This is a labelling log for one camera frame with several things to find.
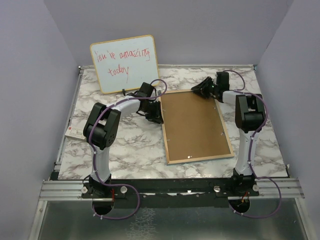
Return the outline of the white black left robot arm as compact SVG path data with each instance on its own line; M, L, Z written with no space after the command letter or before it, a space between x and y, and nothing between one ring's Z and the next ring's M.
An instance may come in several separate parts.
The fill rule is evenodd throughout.
M93 191L97 196L106 197L111 190L110 147L116 139L120 120L137 113L149 122L163 124L161 103L157 100L160 96L162 94L157 94L151 83L143 82L139 90L127 94L122 100L109 105L100 102L93 105L83 135L91 150L89 179L95 181Z

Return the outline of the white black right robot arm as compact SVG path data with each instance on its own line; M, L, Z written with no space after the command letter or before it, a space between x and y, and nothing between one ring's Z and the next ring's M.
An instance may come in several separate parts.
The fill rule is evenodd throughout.
M243 81L240 89L230 89L229 73L237 74ZM229 189L240 196L253 186L257 175L254 172L256 145L259 134L268 119L268 110L263 96L245 92L246 83L243 76L231 69L219 71L215 79L210 76L191 88L191 91L204 98L213 98L220 103L235 106L235 125L239 130L239 150L233 169Z

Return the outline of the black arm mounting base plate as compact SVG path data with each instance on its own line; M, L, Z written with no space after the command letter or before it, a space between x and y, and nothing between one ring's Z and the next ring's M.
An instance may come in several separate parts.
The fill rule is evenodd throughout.
M229 199L257 197L254 180L229 178L112 179L106 185L84 182L81 197L115 208L226 208Z

